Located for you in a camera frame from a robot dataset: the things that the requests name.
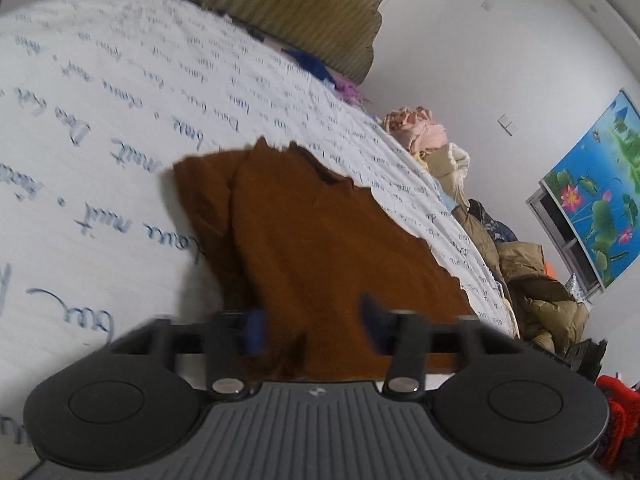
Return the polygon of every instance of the pink lotus flower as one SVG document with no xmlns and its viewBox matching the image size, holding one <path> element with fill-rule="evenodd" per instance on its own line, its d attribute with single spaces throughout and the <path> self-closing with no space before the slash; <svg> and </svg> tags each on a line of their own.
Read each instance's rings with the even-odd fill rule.
<svg viewBox="0 0 640 480">
<path fill-rule="evenodd" d="M 631 241 L 631 238 L 634 237 L 634 229 L 629 226 L 625 229 L 625 231 L 620 235 L 620 243 L 628 244 Z"/>
<path fill-rule="evenodd" d="M 575 213 L 578 211 L 578 208 L 582 205 L 583 200 L 580 195 L 580 191 L 578 191 L 577 186 L 571 186 L 569 184 L 566 189 L 562 192 L 562 207 L 570 211 L 571 213 Z"/>
</svg>

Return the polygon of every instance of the red cloth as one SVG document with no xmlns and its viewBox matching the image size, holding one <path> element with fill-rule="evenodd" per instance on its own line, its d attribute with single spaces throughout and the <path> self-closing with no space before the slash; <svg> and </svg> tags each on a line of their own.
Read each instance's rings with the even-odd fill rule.
<svg viewBox="0 0 640 480">
<path fill-rule="evenodd" d="M 616 466 L 622 440 L 633 436 L 638 428 L 640 394 L 627 388 L 620 380 L 609 376 L 599 377 L 596 386 L 607 396 L 610 417 L 613 420 L 609 447 L 600 460 L 600 465 L 612 472 Z"/>
</svg>

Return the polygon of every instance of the metal screw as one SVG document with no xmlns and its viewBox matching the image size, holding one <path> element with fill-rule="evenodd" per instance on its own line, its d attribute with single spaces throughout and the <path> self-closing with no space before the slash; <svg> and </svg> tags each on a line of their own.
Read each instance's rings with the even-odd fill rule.
<svg viewBox="0 0 640 480">
<path fill-rule="evenodd" d="M 396 377 L 389 381 L 389 389 L 399 394 L 412 394 L 418 391 L 420 383 L 411 377 Z"/>
<path fill-rule="evenodd" d="M 239 394 L 244 388 L 244 383 L 240 379 L 226 377 L 224 379 L 218 379 L 211 387 L 216 393 L 232 395 Z"/>
</svg>

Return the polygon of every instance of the logo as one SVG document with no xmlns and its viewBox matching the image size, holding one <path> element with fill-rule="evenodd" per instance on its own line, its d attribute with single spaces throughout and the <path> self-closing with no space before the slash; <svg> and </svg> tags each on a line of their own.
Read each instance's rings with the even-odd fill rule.
<svg viewBox="0 0 640 480">
<path fill-rule="evenodd" d="M 324 388 L 320 388 L 318 386 L 316 388 L 312 388 L 311 390 L 309 390 L 309 393 L 311 395 L 313 395 L 314 397 L 322 397 L 322 396 L 326 395 L 326 390 Z"/>
</svg>

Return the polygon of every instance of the blue fabric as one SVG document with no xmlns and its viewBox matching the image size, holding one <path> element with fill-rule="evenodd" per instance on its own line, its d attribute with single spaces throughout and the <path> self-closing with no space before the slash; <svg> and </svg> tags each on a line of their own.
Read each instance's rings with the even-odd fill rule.
<svg viewBox="0 0 640 480">
<path fill-rule="evenodd" d="M 267 313 L 252 308 L 242 330 L 242 355 L 262 355 L 267 350 Z"/>
<path fill-rule="evenodd" d="M 300 65 L 300 68 L 309 72 L 312 76 L 320 81 L 328 79 L 335 86 L 334 77 L 324 66 L 324 63 L 320 61 L 316 56 L 312 56 L 302 50 L 295 48 L 284 48 L 284 52 L 289 54 Z"/>
<path fill-rule="evenodd" d="M 385 310 L 371 294 L 360 295 L 360 321 L 376 353 L 393 355 L 398 319 L 398 314 Z"/>
<path fill-rule="evenodd" d="M 438 192 L 438 197 L 442 202 L 442 205 L 447 208 L 447 211 L 453 213 L 453 210 L 458 207 L 458 202 L 453 200 L 448 194 L 444 192 L 442 189 L 442 184 L 437 178 L 433 179 L 434 185 L 436 187 L 436 191 Z"/>
<path fill-rule="evenodd" d="M 494 220 L 484 209 L 484 206 L 478 200 L 469 200 L 469 214 L 475 216 L 494 240 L 494 243 L 501 244 L 505 242 L 517 242 L 518 238 L 508 226 L 500 221 Z"/>
</svg>

